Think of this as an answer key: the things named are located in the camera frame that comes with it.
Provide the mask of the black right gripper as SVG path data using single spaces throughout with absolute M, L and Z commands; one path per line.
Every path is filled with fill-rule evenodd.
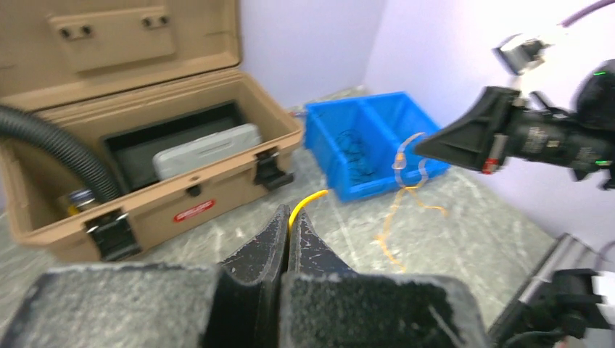
M 495 173 L 508 157 L 566 167 L 575 181 L 606 170 L 601 188 L 614 188 L 613 131 L 581 125 L 542 94 L 532 94 L 540 110 L 514 107 L 519 95 L 512 88 L 484 88 L 466 114 L 421 140 L 414 154 L 483 174 Z

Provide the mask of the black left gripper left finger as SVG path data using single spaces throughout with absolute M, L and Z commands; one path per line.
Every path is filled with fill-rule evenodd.
M 212 265 L 52 268 L 28 289 L 3 347 L 276 347 L 290 210 Z

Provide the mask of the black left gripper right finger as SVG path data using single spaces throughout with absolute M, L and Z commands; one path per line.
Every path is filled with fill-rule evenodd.
M 446 275 L 361 274 L 294 221 L 281 279 L 282 347 L 488 347 L 468 286 Z

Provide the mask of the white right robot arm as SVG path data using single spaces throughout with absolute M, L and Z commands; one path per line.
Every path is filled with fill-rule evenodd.
M 614 61 L 606 61 L 580 86 L 568 112 L 539 91 L 532 109 L 520 91 L 488 86 L 454 123 L 420 141 L 415 154 L 492 174 L 509 157 L 572 170 L 576 181 L 606 170 L 604 190 L 614 188 Z

